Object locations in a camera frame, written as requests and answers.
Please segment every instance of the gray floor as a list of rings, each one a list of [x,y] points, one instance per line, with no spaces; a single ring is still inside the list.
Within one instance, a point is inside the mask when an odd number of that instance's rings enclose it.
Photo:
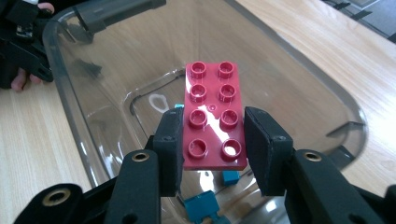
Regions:
[[[348,16],[356,15],[362,11],[371,12],[358,22],[385,38],[396,34],[396,0],[331,0],[324,2],[331,6],[350,3],[349,6],[340,9]]]

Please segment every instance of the red lego brick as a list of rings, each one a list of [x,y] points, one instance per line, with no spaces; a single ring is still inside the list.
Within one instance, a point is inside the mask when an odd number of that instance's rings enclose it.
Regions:
[[[187,64],[184,94],[184,169],[243,170],[248,161],[237,65]]]

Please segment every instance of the plastic bin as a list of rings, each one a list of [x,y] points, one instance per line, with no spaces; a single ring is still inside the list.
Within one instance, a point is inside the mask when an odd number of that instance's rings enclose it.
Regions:
[[[366,125],[354,99],[235,1],[169,0],[106,29],[100,18],[118,14],[104,2],[60,13],[44,39],[93,186],[116,176],[123,156],[155,134],[162,113],[183,104],[184,66],[196,61],[237,63],[243,106],[268,111],[296,149],[325,152],[340,168],[361,153]],[[93,30],[84,16],[95,21]],[[219,171],[185,171],[181,193],[162,198],[163,223],[189,222],[183,200],[207,190],[232,223],[251,221],[253,211],[282,200],[262,198],[248,168],[228,187]],[[266,220],[281,214],[268,211]]]

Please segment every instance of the light wood surface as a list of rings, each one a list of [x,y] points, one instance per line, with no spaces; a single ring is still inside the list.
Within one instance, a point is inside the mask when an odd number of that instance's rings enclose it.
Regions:
[[[239,0],[347,89],[369,124],[367,146],[343,172],[383,195],[396,184],[396,45],[319,0]],[[90,188],[54,83],[0,91],[0,223],[11,223],[40,190]]]

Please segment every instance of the human hand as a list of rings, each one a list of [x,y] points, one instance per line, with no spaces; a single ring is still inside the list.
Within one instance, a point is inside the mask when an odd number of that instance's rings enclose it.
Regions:
[[[46,8],[50,10],[52,13],[55,11],[55,8],[50,3],[40,3],[38,4],[38,7],[41,9]],[[11,89],[14,91],[23,91],[23,87],[28,81],[28,77],[30,81],[32,81],[35,84],[41,83],[41,79],[39,77],[35,76],[34,74],[28,74],[28,72],[25,71],[24,69],[18,68],[17,75],[11,82]]]

